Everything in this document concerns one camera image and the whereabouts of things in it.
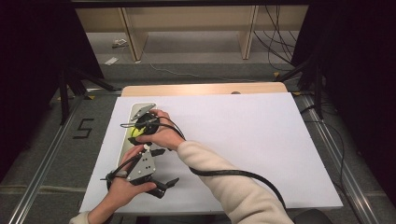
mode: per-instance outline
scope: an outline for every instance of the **white table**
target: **white table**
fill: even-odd
[[[136,103],[154,102],[169,112],[187,139],[200,141],[242,170],[264,176],[282,194],[288,208],[337,208],[340,198],[332,185],[300,113],[289,93],[120,97],[80,211],[92,210],[106,195],[101,181],[117,166],[125,129]],[[221,213],[209,189],[166,151],[156,157],[154,177],[179,182],[162,199],[138,195],[118,210],[134,215]]]

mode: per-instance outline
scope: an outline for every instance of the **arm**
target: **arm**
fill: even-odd
[[[151,110],[159,117],[169,118],[161,110]],[[172,125],[167,119],[161,123]],[[185,141],[171,129],[160,127],[152,135],[136,138],[139,142],[153,142],[177,152],[186,165],[196,170],[235,170],[238,169],[213,150],[199,143]],[[244,176],[200,177],[221,203],[226,215],[233,223],[292,223],[281,202],[267,189]]]
[[[132,158],[141,150],[143,150],[143,146],[131,148],[131,150],[125,153],[121,163]],[[122,170],[127,170],[128,167],[126,165]],[[70,219],[69,224],[104,223],[117,209],[128,204],[134,196],[155,188],[155,184],[151,182],[134,186],[124,178],[116,177],[111,183],[110,190],[105,198],[91,212],[84,212]]]

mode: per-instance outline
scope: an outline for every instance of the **black cable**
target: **black cable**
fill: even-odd
[[[274,33],[273,33],[273,39],[275,37],[275,33],[277,32],[277,34],[279,36],[279,40],[280,40],[280,42],[282,42],[283,38],[282,38],[282,35],[280,34],[280,31],[279,31],[279,10],[280,10],[279,6],[276,6],[276,28],[275,28]],[[283,52],[285,52],[286,57],[289,59],[289,61],[291,61],[291,59],[289,58],[288,53],[286,53],[286,50],[285,50],[285,47],[284,47],[283,44],[281,45],[281,47],[283,49]]]
[[[315,105],[310,105],[310,106],[306,107],[305,109],[303,109],[302,111],[300,111],[300,114],[303,114],[303,113],[305,113],[305,111],[307,111],[309,109],[313,109],[313,108],[315,108]]]
[[[286,41],[283,39],[282,35],[280,34],[279,16],[280,16],[280,6],[276,6],[276,27],[277,27],[277,33],[278,33],[278,35],[279,35],[279,40],[280,40],[280,42],[283,43],[282,49],[283,49],[283,46],[285,46],[285,48],[288,50],[288,53],[289,53],[290,56],[292,57],[292,54],[291,54],[291,52],[290,52],[290,50],[289,50],[289,48],[288,48],[288,45],[286,44]]]
[[[276,195],[276,197],[280,200],[280,202],[283,205],[283,208],[286,210],[286,205],[285,201],[282,198],[282,195],[280,194],[279,190],[266,178],[256,175],[254,173],[248,172],[248,171],[241,171],[241,170],[217,170],[217,171],[199,171],[195,170],[194,168],[189,167],[190,170],[192,171],[193,174],[195,175],[200,175],[200,176],[215,176],[215,175],[241,175],[245,177],[250,177],[250,178],[255,178],[260,180],[262,183],[267,185]]]
[[[290,91],[291,92],[291,94],[293,94],[293,97],[298,97],[298,96],[305,96],[305,95],[308,95],[308,96],[315,96],[315,94],[314,93],[312,93],[312,92],[308,92],[308,93],[300,93],[300,94],[295,94],[294,93],[294,91]]]
[[[291,33],[291,31],[289,31],[289,34],[290,34],[291,37],[294,39],[294,41],[297,41],[296,37],[294,37],[294,35]]]
[[[180,135],[180,137],[182,137],[184,140],[186,140],[186,138],[184,137],[184,134],[183,134],[183,132],[178,128],[178,126],[171,120],[171,119],[169,119],[169,118],[167,118],[167,117],[158,117],[159,119],[167,119],[167,120],[169,120],[171,123],[173,123],[173,125],[175,125],[175,127],[178,129],[178,134]]]
[[[262,45],[268,49],[268,51],[271,51],[271,53],[275,54],[276,57],[280,58],[281,60],[283,60],[286,63],[290,63],[289,60],[285,59],[284,57],[280,56],[276,51],[274,51],[273,49],[271,49],[267,44],[264,43],[264,41],[262,41],[259,36],[256,34],[256,32],[254,31],[253,34],[257,37],[257,39],[259,39],[260,43],[262,43]]]
[[[340,139],[340,141],[341,141],[341,149],[342,149],[341,167],[340,167],[340,177],[339,177],[339,178],[340,178],[339,181],[340,181],[341,186],[337,185],[334,181],[332,181],[332,182],[333,182],[334,185],[335,185],[337,188],[339,188],[339,189],[342,191],[342,193],[345,195],[346,200],[347,200],[347,202],[348,202],[350,208],[352,209],[353,214],[355,215],[355,217],[356,217],[356,219],[359,221],[359,223],[362,224],[361,219],[360,219],[360,217],[358,216],[358,213],[356,212],[355,207],[353,206],[352,202],[351,202],[351,201],[349,200],[349,198],[347,197],[347,192],[346,192],[346,190],[345,190],[345,188],[344,188],[343,173],[344,173],[344,161],[345,161],[346,151],[345,151],[345,146],[344,146],[344,141],[343,141],[342,135],[341,135],[341,134],[338,132],[338,130],[335,129],[332,125],[330,125],[330,124],[328,124],[328,123],[325,123],[325,122],[323,122],[323,121],[305,120],[304,122],[305,122],[305,123],[319,123],[319,124],[322,124],[322,125],[324,125],[324,126],[326,126],[326,127],[332,128],[332,129],[338,134],[338,137],[339,137],[339,139]]]
[[[281,60],[285,61],[286,63],[290,63],[287,59],[285,59],[284,57],[280,56],[276,51],[274,51],[273,49],[271,49],[271,47],[269,47],[268,45],[266,45],[260,38],[259,36],[256,34],[256,32],[253,32],[253,34],[259,39],[259,41],[262,43],[262,45],[268,49],[268,63],[275,69],[275,70],[279,70],[279,71],[285,71],[285,72],[289,72],[290,70],[287,69],[281,69],[281,68],[277,68],[275,67],[270,60],[270,51],[271,53],[273,53],[275,56],[277,56],[278,58],[280,58]]]
[[[158,117],[157,119],[167,119],[169,121],[171,121],[175,126],[171,126],[169,124],[164,124],[164,123],[153,123],[153,122],[143,122],[143,123],[124,123],[121,124],[120,126],[123,128],[129,128],[129,127],[134,127],[135,125],[158,125],[158,126],[163,126],[166,128],[170,128],[173,131],[175,131],[180,137],[182,137],[184,140],[186,140],[186,138],[184,137],[184,134],[182,133],[182,131],[177,127],[177,125],[170,120],[169,118],[166,117]],[[106,176],[106,180],[107,180],[107,188],[109,189],[109,185],[111,185],[111,181],[109,181],[109,179],[113,179],[115,177],[115,175],[117,174],[117,172],[124,167],[126,164],[128,164],[129,162],[139,159],[137,156],[132,157],[131,159],[129,159],[128,161],[124,162],[121,166],[119,166],[115,171],[111,172],[110,174],[108,174]],[[193,174],[195,175],[201,175],[201,176],[214,176],[214,175],[241,175],[241,176],[246,176],[246,177],[250,177],[250,178],[255,178],[260,180],[262,183],[266,184],[276,195],[276,197],[280,200],[280,202],[282,203],[283,207],[286,210],[286,205],[285,202],[282,198],[282,195],[280,194],[279,190],[277,190],[277,188],[267,179],[265,179],[264,177],[260,176],[260,175],[256,175],[253,174],[251,172],[248,171],[241,171],[241,170],[218,170],[218,171],[198,171],[195,170],[193,168],[190,167],[190,170],[192,171]]]
[[[268,39],[272,39],[272,37],[269,36],[267,33],[265,33],[265,31],[262,31],[262,32],[268,37]],[[275,40],[275,39],[273,39],[273,41],[276,42],[277,44],[281,44],[281,45],[284,44],[284,45],[287,45],[288,47],[295,48],[293,45],[286,44],[286,43],[282,43],[282,42],[279,42],[279,41],[277,41],[277,40]]]
[[[273,20],[273,18],[272,18],[272,16],[271,16],[271,14],[270,14],[270,12],[269,12],[267,6],[265,6],[265,10],[267,11],[268,16],[270,17],[271,23],[272,23],[273,26],[274,26],[274,33],[273,33],[273,38],[272,38],[272,39],[274,39],[275,33],[277,33],[278,36],[279,36],[279,40],[280,40],[281,42],[283,42],[284,44],[286,44],[286,42],[284,41],[282,35],[281,35],[280,32],[279,32],[279,12],[280,12],[279,6],[276,6],[276,23],[274,22],[274,20]]]

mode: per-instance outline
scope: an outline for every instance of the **wrist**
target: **wrist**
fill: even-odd
[[[90,224],[104,223],[114,212],[119,209],[114,201],[105,197],[89,214]]]
[[[185,142],[185,141],[186,141],[186,140],[184,140],[184,139],[182,139],[182,138],[177,139],[176,141],[174,141],[174,142],[172,143],[172,146],[170,147],[170,149],[172,149],[172,150],[174,150],[174,151],[177,151],[178,147],[179,147],[183,142]]]

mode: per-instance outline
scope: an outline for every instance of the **hand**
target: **hand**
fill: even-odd
[[[158,109],[152,109],[149,112],[160,117],[160,123],[174,126],[174,124],[168,120],[170,119],[168,113]],[[160,126],[156,133],[138,136],[136,138],[136,141],[141,143],[152,142],[160,147],[167,147],[169,149],[177,150],[178,146],[185,140],[180,137],[180,135],[178,135],[178,133],[176,133],[174,130]]]
[[[131,148],[122,157],[121,163],[131,159],[142,150],[143,145]],[[127,170],[130,166],[131,164],[126,165],[122,170]],[[151,182],[134,186],[124,178],[114,178],[106,197],[88,214],[89,223],[104,223],[117,209],[128,204],[134,196],[155,188],[156,185]]]

